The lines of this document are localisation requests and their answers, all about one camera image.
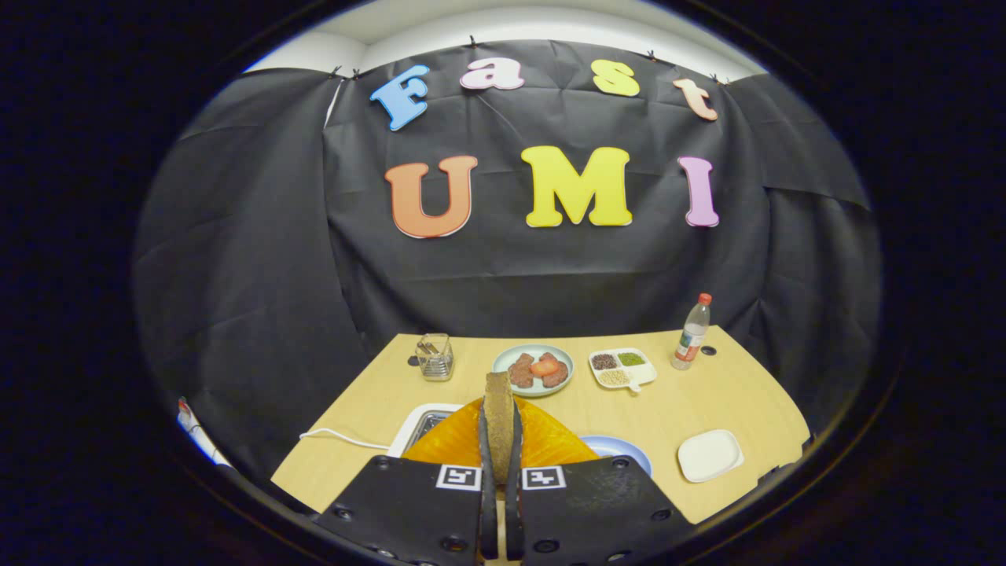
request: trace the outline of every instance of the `meat slice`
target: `meat slice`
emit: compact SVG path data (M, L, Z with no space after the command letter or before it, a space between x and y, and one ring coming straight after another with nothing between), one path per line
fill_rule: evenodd
M566 368L565 364L563 364L563 363L559 362L558 360L556 360L555 357L551 355L551 353L546 352L546 353L542 354L541 358L539 358L538 360L541 361L541 362L544 362L545 360L551 360L552 362L555 362L556 364L559 365L559 369L558 370L556 370L555 372L553 372L551 374L548 374L547 376L542 376L541 377L541 383L545 387L549 387L549 388L550 387L555 387L555 386L559 385L560 383L564 382L566 380L566 378L569 377L569 368Z
M534 364L534 357L521 354L520 358L510 366L510 383L520 388L533 386L534 374L531 373L531 364Z

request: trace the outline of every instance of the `ceiling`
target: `ceiling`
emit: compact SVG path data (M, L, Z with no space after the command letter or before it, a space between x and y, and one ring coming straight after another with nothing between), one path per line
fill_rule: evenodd
M643 0L372 0L315 28L370 45L405 29L467 12L492 8L561 7L611 14L684 37L753 67L757 63L722 39L696 27L662 6Z

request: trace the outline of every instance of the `black cloth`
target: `black cloth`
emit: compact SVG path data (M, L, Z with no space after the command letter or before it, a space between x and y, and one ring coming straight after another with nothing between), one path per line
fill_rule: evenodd
M339 81L276 69L221 91L165 160L137 237L137 313L165 402L185 396L260 484L367 362L320 190Z
M520 61L526 83L463 89L467 64L490 56ZM600 91L598 58L632 67L641 92ZM391 132L369 97L414 64L432 69L429 108ZM672 84L682 77L709 92L716 121L691 111ZM577 171L599 147L626 150L632 223L528 226L520 153L537 145L559 147ZM384 173L426 163L424 207L438 214L448 206L438 164L456 155L479 160L468 223L446 237L401 233ZM685 222L681 156L712 163L719 225ZM165 398L187 396L260 481L398 333L667 331L708 293L712 323L772 372L812 430L862 384L876 337L873 214L811 109L768 75L722 85L609 47L456 47L341 84L309 70L245 74L183 134L142 221L137 305Z

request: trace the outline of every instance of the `clear glass container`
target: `clear glass container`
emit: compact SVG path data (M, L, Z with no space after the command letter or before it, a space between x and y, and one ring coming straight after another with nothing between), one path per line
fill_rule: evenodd
M431 382L446 382L454 373L454 353L451 337L443 334L424 335L415 345L420 374Z

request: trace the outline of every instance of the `yellow letter m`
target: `yellow letter m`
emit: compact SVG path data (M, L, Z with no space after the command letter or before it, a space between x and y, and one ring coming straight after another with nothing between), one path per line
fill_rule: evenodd
M599 147L591 154L582 175L576 174L565 154L555 146L529 147L520 158L531 164L534 177L534 210L527 214L528 225L551 227L562 223L562 214L555 209L555 196L572 223L583 219L592 198L591 223L632 222L632 212L626 207L625 166L629 154L625 150Z

